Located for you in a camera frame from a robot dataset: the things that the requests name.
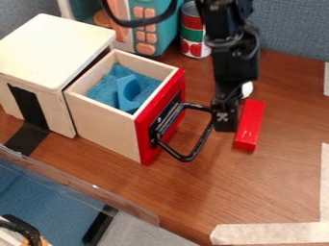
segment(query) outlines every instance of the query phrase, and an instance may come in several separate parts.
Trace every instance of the metal handle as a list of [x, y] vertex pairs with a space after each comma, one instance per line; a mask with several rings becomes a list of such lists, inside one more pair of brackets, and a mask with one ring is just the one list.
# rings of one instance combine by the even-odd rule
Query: metal handle
[[172, 123], [175, 122], [175, 119], [186, 109], [195, 110], [195, 111], [204, 111], [204, 112], [208, 112], [208, 113], [212, 114], [211, 109], [209, 107], [205, 107], [205, 106], [197, 105], [197, 104], [190, 104], [190, 103], [180, 104], [176, 108], [176, 110], [173, 113], [171, 113], [164, 120], [164, 122], [161, 125], [159, 125], [157, 127], [157, 129], [155, 130], [156, 133], [155, 133], [155, 139], [154, 139], [154, 142], [155, 142], [156, 146], [161, 146], [173, 158], [175, 158], [179, 161], [182, 161], [182, 162], [189, 162], [189, 161], [194, 160], [197, 157], [197, 155], [200, 153], [203, 145], [207, 141], [207, 139], [208, 139], [208, 137], [209, 137], [210, 133], [212, 132], [212, 130], [214, 128], [214, 125], [215, 125], [215, 119], [212, 115], [211, 121], [209, 122], [207, 128], [205, 129], [202, 136], [197, 141], [196, 145], [194, 146], [194, 148], [190, 152], [190, 154], [187, 155], [187, 156], [184, 156], [184, 155], [180, 154], [175, 149], [170, 147], [167, 143], [164, 143], [162, 141], [162, 137], [165, 135], [166, 131], [170, 128]]

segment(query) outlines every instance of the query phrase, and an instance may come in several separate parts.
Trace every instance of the table surface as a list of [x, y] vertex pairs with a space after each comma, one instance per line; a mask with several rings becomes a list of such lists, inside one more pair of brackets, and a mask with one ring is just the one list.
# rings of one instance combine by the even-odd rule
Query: table surface
[[[187, 101], [209, 105], [211, 58], [171, 48], [158, 61], [185, 68]], [[195, 161], [162, 151], [145, 167], [80, 137], [50, 134], [31, 157], [154, 212], [163, 228], [201, 245], [217, 224], [316, 222], [321, 143], [329, 142], [324, 62], [264, 51], [261, 69], [252, 98], [266, 101], [266, 115], [254, 154], [233, 149], [234, 134], [213, 132]], [[209, 121], [203, 115], [188, 111], [170, 144], [189, 152]], [[0, 110], [0, 143], [21, 125]]]

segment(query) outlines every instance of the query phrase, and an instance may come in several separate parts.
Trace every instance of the white box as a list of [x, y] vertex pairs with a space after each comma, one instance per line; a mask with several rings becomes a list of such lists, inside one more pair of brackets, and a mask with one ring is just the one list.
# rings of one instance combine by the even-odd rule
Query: white box
[[[120, 63], [162, 83], [134, 113], [129, 114], [85, 96], [90, 88]], [[113, 50], [65, 92], [78, 135], [142, 164], [159, 152], [152, 149], [148, 127], [165, 105], [181, 91], [185, 96], [184, 70], [119, 50]]]
[[31, 113], [22, 112], [10, 86], [32, 92], [48, 128], [74, 137], [63, 89], [114, 39], [113, 30], [37, 15], [0, 40], [0, 104], [6, 113], [27, 120]]

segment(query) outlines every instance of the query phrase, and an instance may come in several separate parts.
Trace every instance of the foam insert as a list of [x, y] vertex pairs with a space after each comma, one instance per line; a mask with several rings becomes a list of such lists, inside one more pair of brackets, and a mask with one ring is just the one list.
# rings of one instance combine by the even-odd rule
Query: foam insert
[[115, 63], [110, 73], [104, 75], [102, 80], [86, 93], [86, 96], [97, 102], [119, 109], [116, 80], [129, 75], [136, 76], [136, 80], [140, 87], [140, 93], [137, 94], [132, 101], [139, 102], [141, 105], [161, 83], [159, 80], [147, 77], [119, 63]]

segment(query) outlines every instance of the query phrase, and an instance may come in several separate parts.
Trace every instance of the blue foam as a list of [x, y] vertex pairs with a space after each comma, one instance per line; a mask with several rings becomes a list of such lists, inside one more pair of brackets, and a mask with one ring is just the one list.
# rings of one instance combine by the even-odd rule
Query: blue foam
[[138, 81], [140, 87], [140, 93], [131, 101], [139, 102], [141, 105], [161, 83], [159, 80], [147, 77], [123, 65], [115, 63], [111, 69], [111, 72], [106, 74], [99, 84], [91, 88], [86, 93], [86, 96], [100, 103], [119, 109], [116, 80], [129, 75], [136, 76], [136, 80]]
[[121, 111], [134, 113], [139, 107], [139, 102], [132, 99], [140, 94], [140, 86], [135, 75], [129, 75], [116, 80], [117, 99]]

